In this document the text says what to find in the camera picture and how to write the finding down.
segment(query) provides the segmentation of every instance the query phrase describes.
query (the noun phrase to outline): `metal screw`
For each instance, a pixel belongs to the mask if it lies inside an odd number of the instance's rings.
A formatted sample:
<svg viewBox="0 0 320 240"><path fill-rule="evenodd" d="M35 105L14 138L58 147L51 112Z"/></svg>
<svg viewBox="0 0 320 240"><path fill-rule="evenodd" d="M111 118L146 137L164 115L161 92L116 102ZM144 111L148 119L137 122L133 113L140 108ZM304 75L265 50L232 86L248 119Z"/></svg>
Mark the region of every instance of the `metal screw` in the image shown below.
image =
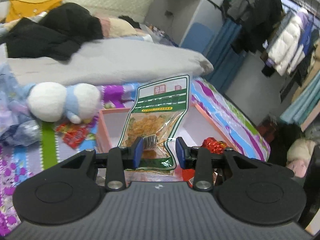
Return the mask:
<svg viewBox="0 0 320 240"><path fill-rule="evenodd" d="M109 181L107 186L111 189L120 189L123 186L123 183L118 180Z"/></svg>
<svg viewBox="0 0 320 240"><path fill-rule="evenodd" d="M208 189L211 187L211 183L205 180L201 180L196 183L196 187L199 189Z"/></svg>

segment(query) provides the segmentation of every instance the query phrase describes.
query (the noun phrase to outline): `red shiny wrapper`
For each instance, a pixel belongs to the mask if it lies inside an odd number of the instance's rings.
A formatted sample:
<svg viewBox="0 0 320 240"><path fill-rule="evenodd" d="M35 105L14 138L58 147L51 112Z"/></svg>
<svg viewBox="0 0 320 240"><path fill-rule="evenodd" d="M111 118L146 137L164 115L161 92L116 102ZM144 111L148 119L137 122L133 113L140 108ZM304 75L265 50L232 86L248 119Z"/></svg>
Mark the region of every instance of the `red shiny wrapper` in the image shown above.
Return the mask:
<svg viewBox="0 0 320 240"><path fill-rule="evenodd" d="M202 146L207 148L211 153L222 154L227 144L222 141L217 141L213 137L208 137L202 143Z"/></svg>

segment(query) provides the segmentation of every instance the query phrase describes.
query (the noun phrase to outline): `barcode sticker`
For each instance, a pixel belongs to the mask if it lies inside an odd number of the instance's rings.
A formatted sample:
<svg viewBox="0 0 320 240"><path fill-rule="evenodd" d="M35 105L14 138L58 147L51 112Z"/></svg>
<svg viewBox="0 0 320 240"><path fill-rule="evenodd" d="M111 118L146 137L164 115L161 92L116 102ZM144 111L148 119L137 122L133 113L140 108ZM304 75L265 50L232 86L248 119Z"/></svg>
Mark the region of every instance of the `barcode sticker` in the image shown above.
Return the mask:
<svg viewBox="0 0 320 240"><path fill-rule="evenodd" d="M158 142L158 138L155 134L146 136L143 138L143 149L144 150L152 150L156 148L156 144Z"/></svg>

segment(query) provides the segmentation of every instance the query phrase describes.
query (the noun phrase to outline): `stuffed animal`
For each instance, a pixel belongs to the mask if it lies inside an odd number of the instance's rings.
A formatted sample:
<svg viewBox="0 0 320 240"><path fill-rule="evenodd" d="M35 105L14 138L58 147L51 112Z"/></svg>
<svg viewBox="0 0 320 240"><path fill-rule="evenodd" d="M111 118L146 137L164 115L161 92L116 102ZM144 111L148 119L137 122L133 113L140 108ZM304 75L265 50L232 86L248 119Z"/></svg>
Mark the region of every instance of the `stuffed animal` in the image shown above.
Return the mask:
<svg viewBox="0 0 320 240"><path fill-rule="evenodd" d="M290 146L287 152L287 168L292 170L295 176L304 177L315 146L314 141L305 138L297 139Z"/></svg>
<svg viewBox="0 0 320 240"><path fill-rule="evenodd" d="M89 84L65 87L54 82L24 87L30 112L45 122L67 117L72 123L89 122L97 113L101 94Z"/></svg>

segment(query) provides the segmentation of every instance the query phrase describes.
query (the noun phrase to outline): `colorful bed sheet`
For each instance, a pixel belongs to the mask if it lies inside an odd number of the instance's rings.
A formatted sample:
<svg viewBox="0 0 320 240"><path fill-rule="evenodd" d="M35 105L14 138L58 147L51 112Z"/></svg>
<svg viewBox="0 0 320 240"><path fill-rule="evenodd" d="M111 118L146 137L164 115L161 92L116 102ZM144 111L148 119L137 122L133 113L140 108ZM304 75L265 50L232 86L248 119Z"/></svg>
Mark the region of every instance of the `colorful bed sheet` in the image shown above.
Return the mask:
<svg viewBox="0 0 320 240"><path fill-rule="evenodd" d="M139 84L107 85L99 89L102 107L131 107ZM198 103L229 137L236 150L249 158L266 161L270 147L246 117L215 88L201 78L192 81L192 101ZM33 176L87 148L94 148L97 124L89 136L73 150L54 132L54 124L42 123L42 141L29 147L0 147L0 235L13 230L20 220L12 204L15 187Z"/></svg>

